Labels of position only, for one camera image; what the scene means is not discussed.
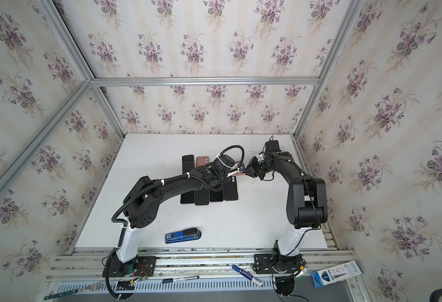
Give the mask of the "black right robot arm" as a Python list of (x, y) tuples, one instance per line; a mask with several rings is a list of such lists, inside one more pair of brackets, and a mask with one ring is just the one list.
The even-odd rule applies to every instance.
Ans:
[(297, 249), (311, 233), (321, 229), (328, 219), (327, 191), (323, 179), (308, 175), (277, 140), (269, 140), (242, 170), (246, 176), (265, 180), (269, 173), (280, 174), (288, 184), (286, 217), (288, 226), (275, 249), (285, 257), (298, 254)]

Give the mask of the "dark phone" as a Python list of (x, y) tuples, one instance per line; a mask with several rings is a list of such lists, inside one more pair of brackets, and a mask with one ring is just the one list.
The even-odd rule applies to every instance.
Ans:
[(195, 169), (194, 155), (185, 155), (181, 158), (182, 173), (186, 174)]

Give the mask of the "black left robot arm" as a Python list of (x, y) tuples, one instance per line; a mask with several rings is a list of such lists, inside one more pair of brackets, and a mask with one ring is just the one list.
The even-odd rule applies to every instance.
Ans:
[(114, 255), (121, 263), (137, 257), (143, 229), (156, 219), (163, 202), (192, 191), (221, 191), (224, 183), (243, 169), (241, 161), (219, 154), (213, 162), (181, 175), (154, 180), (145, 177), (147, 183), (133, 188), (111, 218), (122, 224)]

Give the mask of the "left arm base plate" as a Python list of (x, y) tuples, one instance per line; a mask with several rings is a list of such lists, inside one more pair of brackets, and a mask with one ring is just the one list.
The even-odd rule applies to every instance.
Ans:
[(154, 275), (156, 260), (156, 257), (148, 256), (136, 257), (127, 262), (121, 262), (117, 255), (114, 254), (110, 259), (110, 265), (104, 267), (102, 276), (108, 276), (109, 278), (151, 277)]

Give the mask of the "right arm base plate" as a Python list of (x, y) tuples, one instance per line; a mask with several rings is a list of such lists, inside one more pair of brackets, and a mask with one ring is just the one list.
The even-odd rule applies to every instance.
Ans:
[(278, 254), (255, 254), (252, 269), (256, 274), (293, 274), (304, 270), (306, 261), (301, 254), (287, 257)]

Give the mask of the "black phone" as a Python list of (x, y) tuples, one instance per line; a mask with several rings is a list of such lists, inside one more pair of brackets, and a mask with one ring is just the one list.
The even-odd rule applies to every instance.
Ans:
[(183, 193), (181, 195), (180, 203), (182, 205), (194, 204), (194, 202), (195, 202), (195, 193), (194, 192)]
[(210, 191), (209, 200), (211, 203), (223, 202), (223, 200), (224, 200), (223, 191)]

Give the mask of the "black phone case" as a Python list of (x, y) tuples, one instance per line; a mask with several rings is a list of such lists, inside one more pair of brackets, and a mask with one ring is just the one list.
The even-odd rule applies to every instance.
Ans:
[(195, 191), (194, 204), (196, 206), (205, 206), (210, 203), (210, 190)]
[(238, 191), (237, 191), (237, 178), (236, 178), (236, 176), (231, 176), (224, 183), (223, 199), (224, 199), (224, 201), (236, 201), (239, 199)]

